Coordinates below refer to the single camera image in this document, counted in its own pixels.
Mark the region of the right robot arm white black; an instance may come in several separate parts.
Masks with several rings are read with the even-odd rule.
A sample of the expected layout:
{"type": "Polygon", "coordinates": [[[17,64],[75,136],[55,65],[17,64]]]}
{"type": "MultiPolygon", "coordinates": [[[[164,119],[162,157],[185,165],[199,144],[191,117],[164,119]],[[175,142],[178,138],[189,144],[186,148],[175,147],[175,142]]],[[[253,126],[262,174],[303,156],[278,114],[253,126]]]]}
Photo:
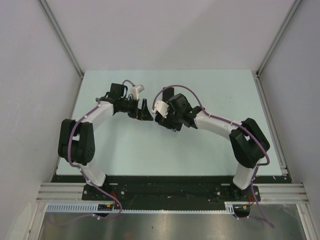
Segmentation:
{"type": "Polygon", "coordinates": [[[259,166],[270,163],[267,151],[270,143],[252,118],[236,122],[209,114],[202,104],[192,107],[187,98],[179,93],[170,93],[162,100],[153,100],[152,111],[155,121],[172,131],[180,131],[182,126],[209,131],[230,141],[238,162],[231,196],[242,201],[249,194],[248,187],[256,177],[259,166]]]}

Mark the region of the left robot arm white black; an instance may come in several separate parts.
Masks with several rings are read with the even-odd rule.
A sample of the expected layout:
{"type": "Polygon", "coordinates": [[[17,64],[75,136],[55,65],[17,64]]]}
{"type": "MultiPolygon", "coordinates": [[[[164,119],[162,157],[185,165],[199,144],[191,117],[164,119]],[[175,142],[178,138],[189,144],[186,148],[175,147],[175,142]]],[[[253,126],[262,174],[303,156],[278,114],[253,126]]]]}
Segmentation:
{"type": "Polygon", "coordinates": [[[96,99],[96,106],[78,120],[64,119],[60,127],[58,156],[77,168],[87,184],[94,186],[93,194],[100,200],[110,196],[111,188],[104,184],[107,175],[99,169],[94,160],[94,132],[108,118],[116,113],[126,113],[139,121],[152,121],[147,100],[142,99],[139,108],[139,94],[144,90],[141,84],[126,85],[112,83],[104,96],[96,99]]]}

